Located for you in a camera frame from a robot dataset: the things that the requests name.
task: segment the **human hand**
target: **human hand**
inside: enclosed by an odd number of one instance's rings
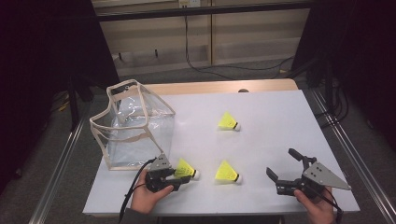
[[[134,194],[132,196],[131,208],[136,212],[148,214],[154,208],[155,204],[168,194],[170,194],[173,190],[173,186],[170,185],[158,192],[149,191],[146,184],[146,174],[147,170],[144,169],[139,176],[139,180],[136,183],[137,188],[134,190]]]
[[[328,191],[323,190],[323,196],[332,202],[332,188],[326,187],[326,189]],[[299,189],[294,191],[294,196],[306,208],[310,224],[331,224],[334,222],[334,213],[331,204],[322,199],[311,201]]]

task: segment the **yellow shuttlecock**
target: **yellow shuttlecock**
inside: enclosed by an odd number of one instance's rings
[[[241,125],[236,122],[236,120],[231,116],[230,113],[225,112],[223,117],[221,118],[221,121],[219,122],[219,127],[222,130],[235,130],[239,131],[241,130]]]
[[[229,180],[238,184],[242,182],[241,175],[238,174],[227,161],[223,161],[221,163],[218,172],[216,173],[216,179]]]
[[[181,178],[183,176],[188,176],[188,175],[190,175],[191,178],[198,179],[199,172],[194,168],[192,168],[185,160],[180,158],[174,173],[174,177]]]

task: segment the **person's arm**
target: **person's arm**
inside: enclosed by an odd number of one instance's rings
[[[328,190],[323,191],[323,196],[332,201],[332,189],[327,188]],[[332,210],[332,205],[327,203],[324,200],[313,202],[308,199],[305,194],[303,194],[300,190],[294,191],[294,196],[296,196],[297,200],[303,204],[303,206],[307,210],[308,220],[310,224],[333,224],[334,223],[334,213]]]
[[[126,208],[124,216],[120,224],[148,224],[149,213],[154,208],[157,202],[170,194],[173,190],[173,186],[168,186],[158,192],[151,192],[146,188],[146,173],[147,170],[143,170],[139,176],[139,180],[136,183],[136,189],[132,195],[131,208]]]

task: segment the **black cable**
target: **black cable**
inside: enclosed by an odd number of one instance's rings
[[[227,78],[227,79],[230,79],[230,80],[235,80],[234,78],[226,77],[226,76],[224,76],[222,74],[218,74],[218,73],[214,73],[214,72],[201,71],[200,69],[192,66],[192,64],[190,62],[190,55],[189,55],[189,39],[188,39],[188,36],[187,36],[187,33],[189,31],[189,25],[187,23],[187,16],[184,17],[184,22],[186,23],[186,61],[187,61],[187,64],[189,65],[189,67],[194,69],[197,72],[200,72],[200,73],[209,73],[209,74],[213,74],[213,75],[216,75],[216,76],[219,76],[219,77],[224,77],[224,78]]]
[[[336,88],[336,92],[335,92],[335,104],[333,105],[333,108],[334,108],[334,112],[335,112],[335,111],[338,109],[338,107],[340,107],[340,110],[339,110],[339,112],[338,112],[338,114],[337,114],[337,116],[336,116],[336,117],[338,118],[339,115],[341,114],[342,110],[343,110],[343,104],[342,104],[342,100],[341,100],[341,97],[340,97],[340,89],[341,89],[341,86],[338,85],[338,86],[335,87],[335,88]],[[329,108],[326,109],[324,112],[314,114],[314,116],[315,116],[316,119],[322,117],[323,115],[330,115]]]
[[[143,185],[138,185],[136,188],[134,187],[134,185],[136,184],[137,179],[140,176],[140,173],[142,173],[143,169],[149,165],[150,163],[153,163],[155,161],[156,158],[152,159],[152,160],[148,160],[146,161],[143,166],[139,169],[139,171],[137,172],[136,176],[134,177],[134,182],[132,183],[132,186],[129,188],[128,193],[125,194],[125,199],[122,203],[122,207],[120,210],[120,218],[119,218],[119,223],[121,223],[124,212],[125,212],[125,208],[126,208],[126,204],[129,202],[129,199],[131,198],[132,193],[134,192],[135,189],[139,188],[140,186]]]
[[[335,217],[335,223],[336,224],[340,224],[341,220],[343,218],[343,214],[344,211],[338,206],[337,201],[335,200],[334,196],[332,195],[332,193],[326,190],[330,193],[330,195],[332,196],[332,199],[334,200],[334,202],[330,201],[328,198],[326,198],[325,196],[323,196],[321,193],[318,193],[316,190],[312,189],[311,187],[309,187],[308,185],[305,186],[307,189],[312,190],[316,195],[319,196],[320,199],[322,199],[323,201],[325,201],[326,203],[329,203],[331,206],[333,206],[335,209],[337,209],[337,216]]]
[[[196,68],[194,67],[191,62],[190,62],[190,54],[189,54],[189,38],[188,38],[188,31],[189,31],[189,25],[188,25],[188,20],[187,20],[187,16],[184,17],[184,22],[186,24],[186,61],[187,64],[189,65],[190,68],[192,68],[193,70],[200,72],[200,73],[209,73],[209,74],[213,74],[219,77],[224,77],[230,80],[235,80],[232,77],[226,77],[222,74],[219,73],[215,73],[215,72],[209,72],[209,71],[203,71],[206,69],[211,69],[211,68],[236,68],[236,69],[245,69],[245,70],[252,70],[252,71],[264,71],[264,70],[270,70],[270,69],[274,69],[274,68],[278,68],[280,69],[280,66],[287,62],[288,60],[291,60],[294,58],[294,56],[291,56],[285,60],[283,60],[281,63],[275,65],[275,66],[271,66],[271,67],[266,67],[266,68],[247,68],[247,67],[241,67],[241,66],[235,66],[235,65],[213,65],[213,66],[206,66],[206,67],[201,67],[201,68]],[[270,79],[276,78],[277,76],[279,76],[279,73],[276,74],[274,77],[271,77]]]
[[[343,93],[343,95],[344,95],[344,99],[345,99],[345,102],[346,102],[346,112],[344,112],[344,115],[340,118],[341,114],[343,113],[343,111],[342,111],[342,110],[343,110],[343,106],[342,106],[341,97],[338,96],[338,97],[339,97],[339,100],[340,100],[340,107],[341,107],[340,111],[338,112],[338,114],[336,115],[336,117],[334,117],[334,119],[332,119],[332,120],[330,120],[330,121],[328,121],[328,122],[322,124],[322,125],[320,126],[320,129],[324,129],[324,128],[329,127],[329,126],[331,126],[331,125],[334,125],[334,124],[336,124],[336,123],[340,123],[343,119],[345,119],[345,118],[347,117],[347,115],[348,115],[348,113],[349,113],[349,101],[348,101],[348,99],[347,99],[347,95],[346,95],[345,91],[342,91],[342,93]]]

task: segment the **metal frame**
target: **metal frame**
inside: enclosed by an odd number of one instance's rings
[[[66,170],[67,163],[70,160],[70,157],[79,138],[79,134],[81,133],[84,120],[88,119],[90,107],[91,103],[86,103],[85,107],[83,108],[82,117],[79,120],[79,123],[77,124],[74,131],[69,134],[69,138],[67,139],[66,145],[64,146],[61,158],[58,160],[58,163],[56,164],[49,183],[47,184],[46,189],[44,190],[44,193],[40,198],[40,201],[35,207],[35,211],[30,218],[29,224],[44,223],[44,221],[46,220],[47,214],[50,210],[50,206],[52,205],[53,199],[55,198],[56,192],[58,191],[59,185],[64,176],[64,171]]]
[[[323,113],[326,113],[326,102],[323,95],[319,91],[311,91],[311,93],[314,96],[320,110]],[[370,192],[385,220],[388,223],[395,224],[396,210],[391,202],[391,199],[376,181],[375,177],[370,172],[369,168],[361,158],[358,150],[352,144],[349,137],[347,136],[347,133],[344,131],[338,120],[329,114],[327,114],[326,120],[332,124],[331,127],[335,136],[340,141],[345,153],[361,177],[362,182]]]
[[[68,21],[68,22],[128,21],[128,20],[154,19],[154,18],[166,18],[166,17],[184,17],[184,16],[214,15],[214,14],[226,14],[226,13],[304,9],[311,7],[327,7],[340,3],[341,3],[340,0],[323,0],[323,1],[308,0],[308,1],[265,3],[265,4],[254,4],[254,5],[224,6],[224,7],[171,8],[171,9],[138,11],[138,12],[102,13],[96,15],[95,17],[59,18],[56,20]]]

